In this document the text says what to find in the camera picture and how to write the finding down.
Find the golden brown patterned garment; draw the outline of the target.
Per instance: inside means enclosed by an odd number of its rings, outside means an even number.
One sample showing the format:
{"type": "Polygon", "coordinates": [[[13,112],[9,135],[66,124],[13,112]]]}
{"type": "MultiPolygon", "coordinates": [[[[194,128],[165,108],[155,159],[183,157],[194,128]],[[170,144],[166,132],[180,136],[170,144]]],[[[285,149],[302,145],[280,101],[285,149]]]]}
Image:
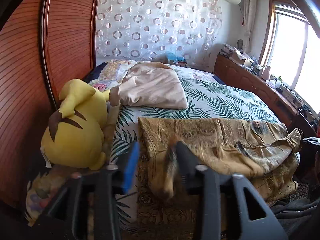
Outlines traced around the golden brown patterned garment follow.
{"type": "Polygon", "coordinates": [[[183,141],[200,162],[220,174],[241,173],[267,204],[296,190],[292,176],[300,162],[303,133],[284,124],[236,119],[139,118],[142,154],[138,204],[141,239],[191,239],[197,197],[187,195],[170,153],[183,141]]]}

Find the brown wooden sideboard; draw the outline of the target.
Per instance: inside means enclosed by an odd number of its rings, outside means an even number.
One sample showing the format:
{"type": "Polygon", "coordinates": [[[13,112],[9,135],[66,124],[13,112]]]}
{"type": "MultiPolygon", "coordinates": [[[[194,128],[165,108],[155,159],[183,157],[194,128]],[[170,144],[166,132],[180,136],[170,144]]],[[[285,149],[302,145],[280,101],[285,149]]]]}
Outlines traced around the brown wooden sideboard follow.
{"type": "Polygon", "coordinates": [[[283,95],[268,86],[259,76],[242,68],[225,55],[221,53],[217,55],[213,73],[226,85],[259,96],[289,131],[298,128],[304,132],[305,137],[316,136],[315,130],[306,118],[283,95]]]}

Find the yellow Pikachu plush toy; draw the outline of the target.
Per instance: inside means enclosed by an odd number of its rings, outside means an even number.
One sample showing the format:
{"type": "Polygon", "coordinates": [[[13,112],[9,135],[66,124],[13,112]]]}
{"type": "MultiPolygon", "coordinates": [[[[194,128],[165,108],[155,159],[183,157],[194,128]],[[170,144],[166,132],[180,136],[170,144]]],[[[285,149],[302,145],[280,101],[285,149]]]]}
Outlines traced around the yellow Pikachu plush toy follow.
{"type": "Polygon", "coordinates": [[[59,94],[60,108],[50,116],[41,140],[47,168],[55,164],[95,171],[104,165],[109,94],[80,79],[65,83],[59,94]]]}

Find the palm leaf bed sheet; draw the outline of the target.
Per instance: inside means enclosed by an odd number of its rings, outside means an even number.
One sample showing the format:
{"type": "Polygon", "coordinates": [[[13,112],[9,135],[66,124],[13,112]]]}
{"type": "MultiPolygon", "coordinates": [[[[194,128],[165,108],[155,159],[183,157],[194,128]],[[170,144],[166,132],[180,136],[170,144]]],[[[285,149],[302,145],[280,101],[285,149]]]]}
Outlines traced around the palm leaf bed sheet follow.
{"type": "MultiPolygon", "coordinates": [[[[111,160],[123,154],[129,144],[141,139],[138,117],[168,119],[231,118],[247,121],[279,123],[279,119],[257,95],[246,90],[208,81],[199,75],[191,76],[182,67],[174,67],[187,97],[186,109],[129,107],[120,109],[111,150],[111,160]]],[[[155,197],[148,186],[146,166],[148,155],[140,155],[133,186],[124,196],[117,196],[121,229],[130,234],[146,230],[147,226],[191,227],[197,207],[197,197],[184,192],[170,201],[155,197]]]]}

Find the folded beige garment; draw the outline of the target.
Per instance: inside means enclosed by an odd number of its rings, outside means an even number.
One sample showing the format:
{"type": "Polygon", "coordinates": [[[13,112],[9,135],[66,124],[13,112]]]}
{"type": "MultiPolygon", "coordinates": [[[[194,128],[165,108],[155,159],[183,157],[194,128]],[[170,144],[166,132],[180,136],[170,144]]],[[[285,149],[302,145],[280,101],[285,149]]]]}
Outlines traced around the folded beige garment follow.
{"type": "Polygon", "coordinates": [[[111,106],[188,107],[177,73],[159,62],[142,62],[131,67],[121,84],[110,89],[109,101],[111,106]]]}

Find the floral quilt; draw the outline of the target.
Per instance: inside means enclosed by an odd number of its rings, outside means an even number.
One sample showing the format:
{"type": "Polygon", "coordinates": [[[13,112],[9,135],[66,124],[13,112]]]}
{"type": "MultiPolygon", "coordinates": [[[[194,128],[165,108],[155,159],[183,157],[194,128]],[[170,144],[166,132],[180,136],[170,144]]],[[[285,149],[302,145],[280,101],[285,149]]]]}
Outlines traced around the floral quilt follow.
{"type": "MultiPolygon", "coordinates": [[[[127,71],[138,63],[148,63],[148,61],[133,61],[133,60],[109,60],[103,62],[95,68],[93,77],[90,77],[88,83],[100,90],[101,92],[108,90],[120,84],[127,74],[127,71]]],[[[187,67],[175,66],[166,64],[173,69],[179,77],[184,79],[197,79],[201,81],[209,81],[218,83],[217,77],[212,73],[203,72],[187,67]]]]}

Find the wooden framed window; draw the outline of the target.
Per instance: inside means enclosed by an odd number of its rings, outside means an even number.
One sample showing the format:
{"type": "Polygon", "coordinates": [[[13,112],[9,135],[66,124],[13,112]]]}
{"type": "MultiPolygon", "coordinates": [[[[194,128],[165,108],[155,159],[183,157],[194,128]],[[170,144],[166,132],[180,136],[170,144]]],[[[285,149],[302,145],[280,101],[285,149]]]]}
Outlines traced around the wooden framed window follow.
{"type": "Polygon", "coordinates": [[[260,62],[319,116],[319,37],[289,0],[269,0],[269,16],[260,62]]]}

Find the open cardboard box on sideboard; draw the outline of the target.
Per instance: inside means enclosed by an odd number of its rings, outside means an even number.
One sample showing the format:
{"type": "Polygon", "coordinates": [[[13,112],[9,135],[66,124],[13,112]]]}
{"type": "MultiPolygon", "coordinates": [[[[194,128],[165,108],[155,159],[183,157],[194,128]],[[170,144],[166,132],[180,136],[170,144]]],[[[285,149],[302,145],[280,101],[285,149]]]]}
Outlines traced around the open cardboard box on sideboard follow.
{"type": "Polygon", "coordinates": [[[244,67],[251,67],[253,60],[249,55],[244,53],[243,51],[240,51],[234,47],[233,52],[231,53],[229,57],[233,62],[242,65],[244,67]]]}

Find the circle pattern sheer curtain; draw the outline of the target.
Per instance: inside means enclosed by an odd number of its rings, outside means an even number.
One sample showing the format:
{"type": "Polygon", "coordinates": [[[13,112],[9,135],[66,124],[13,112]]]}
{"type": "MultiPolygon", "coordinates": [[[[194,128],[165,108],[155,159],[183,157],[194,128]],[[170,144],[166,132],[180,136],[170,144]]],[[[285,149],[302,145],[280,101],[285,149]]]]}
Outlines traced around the circle pattern sheer curtain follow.
{"type": "Polygon", "coordinates": [[[221,25],[217,0],[98,0],[96,57],[162,61],[172,53],[208,67],[221,25]]]}

